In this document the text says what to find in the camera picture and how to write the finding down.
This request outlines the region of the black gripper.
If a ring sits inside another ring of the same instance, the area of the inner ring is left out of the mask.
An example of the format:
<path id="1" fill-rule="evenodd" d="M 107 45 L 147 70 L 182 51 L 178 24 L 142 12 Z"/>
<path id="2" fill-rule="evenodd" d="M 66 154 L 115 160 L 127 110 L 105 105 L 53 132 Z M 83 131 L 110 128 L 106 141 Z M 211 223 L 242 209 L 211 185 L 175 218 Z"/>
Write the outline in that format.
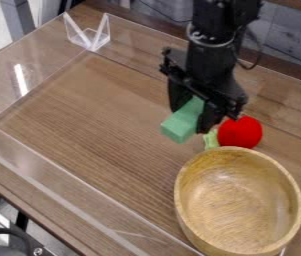
<path id="1" fill-rule="evenodd" d="M 206 134 L 224 117 L 237 119 L 249 97 L 234 78 L 233 47 L 187 50 L 166 47 L 159 71 L 167 77 L 169 104 L 178 111 L 193 97 L 201 101 L 195 132 Z"/>

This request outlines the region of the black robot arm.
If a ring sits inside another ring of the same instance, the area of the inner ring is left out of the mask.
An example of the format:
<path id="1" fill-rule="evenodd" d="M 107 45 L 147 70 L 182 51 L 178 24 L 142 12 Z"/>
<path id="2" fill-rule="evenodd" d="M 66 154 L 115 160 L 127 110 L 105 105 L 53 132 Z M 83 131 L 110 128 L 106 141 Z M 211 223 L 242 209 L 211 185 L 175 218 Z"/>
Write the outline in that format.
<path id="1" fill-rule="evenodd" d="M 159 71 L 167 77 L 170 117 L 161 132 L 177 142 L 210 131 L 222 119 L 236 119 L 248 95 L 234 68 L 248 25 L 258 19 L 261 0 L 194 0 L 185 50 L 166 47 Z"/>

